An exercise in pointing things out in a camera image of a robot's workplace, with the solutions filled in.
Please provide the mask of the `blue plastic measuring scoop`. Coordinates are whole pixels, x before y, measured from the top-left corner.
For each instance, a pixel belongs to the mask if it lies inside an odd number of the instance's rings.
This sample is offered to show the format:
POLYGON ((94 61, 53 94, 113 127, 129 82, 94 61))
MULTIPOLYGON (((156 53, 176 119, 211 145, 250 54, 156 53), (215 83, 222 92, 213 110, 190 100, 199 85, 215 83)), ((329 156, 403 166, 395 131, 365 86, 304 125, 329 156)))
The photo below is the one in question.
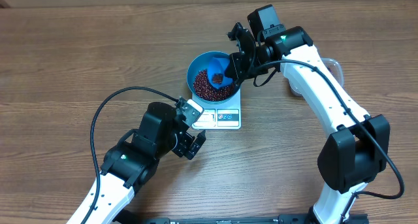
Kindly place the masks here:
POLYGON ((225 70, 230 60, 228 57, 213 57, 207 67, 209 83, 216 89, 221 89, 232 84, 233 79, 225 76, 225 70))

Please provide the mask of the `teal round bowl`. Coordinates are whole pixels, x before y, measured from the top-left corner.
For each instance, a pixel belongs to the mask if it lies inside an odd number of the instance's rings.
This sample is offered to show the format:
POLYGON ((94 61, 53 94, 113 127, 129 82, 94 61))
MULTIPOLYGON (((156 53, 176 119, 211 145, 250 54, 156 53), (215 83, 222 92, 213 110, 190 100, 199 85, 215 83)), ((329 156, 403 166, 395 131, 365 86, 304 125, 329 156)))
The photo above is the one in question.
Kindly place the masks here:
MULTIPOLYGON (((199 73, 199 71, 202 71, 205 69, 207 70, 208 64, 213 57, 228 57, 229 58, 229 55, 223 52, 218 52, 218 51, 206 52, 197 56, 191 62, 187 71, 187 84, 192 94, 195 94, 195 90, 193 88, 193 82, 194 82, 196 75, 199 73)), ((240 88, 236 87, 233 83, 232 85, 234 86, 234 92, 231 96, 233 96, 238 90, 240 90, 240 88)))

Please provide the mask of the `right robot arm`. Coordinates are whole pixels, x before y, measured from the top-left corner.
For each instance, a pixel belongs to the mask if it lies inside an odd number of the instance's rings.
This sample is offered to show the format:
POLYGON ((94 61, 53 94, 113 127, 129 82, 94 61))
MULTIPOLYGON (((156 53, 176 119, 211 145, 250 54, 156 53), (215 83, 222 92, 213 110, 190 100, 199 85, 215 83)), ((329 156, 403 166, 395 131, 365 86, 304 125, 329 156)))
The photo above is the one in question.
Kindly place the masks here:
POLYGON ((262 74, 280 72, 318 117, 327 141, 317 159, 324 186, 307 214, 282 214, 280 223, 367 223, 349 213, 355 199, 385 170, 390 126, 371 116, 331 75, 313 40, 300 26, 285 28, 272 5, 235 24, 227 36, 237 43, 225 75, 236 86, 262 74))

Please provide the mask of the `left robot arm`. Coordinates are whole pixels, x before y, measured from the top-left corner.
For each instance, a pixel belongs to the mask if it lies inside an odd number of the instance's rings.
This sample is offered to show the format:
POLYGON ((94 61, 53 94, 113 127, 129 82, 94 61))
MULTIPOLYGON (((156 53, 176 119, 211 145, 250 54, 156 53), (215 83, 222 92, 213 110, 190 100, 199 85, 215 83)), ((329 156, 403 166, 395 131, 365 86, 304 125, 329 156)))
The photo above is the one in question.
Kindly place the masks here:
POLYGON ((206 140, 187 130, 200 118, 203 107, 181 98, 174 106, 148 105, 137 129, 126 132, 104 156, 99 179, 69 219, 69 223, 140 223, 125 209, 155 174, 162 156, 174 152, 191 160, 206 140))

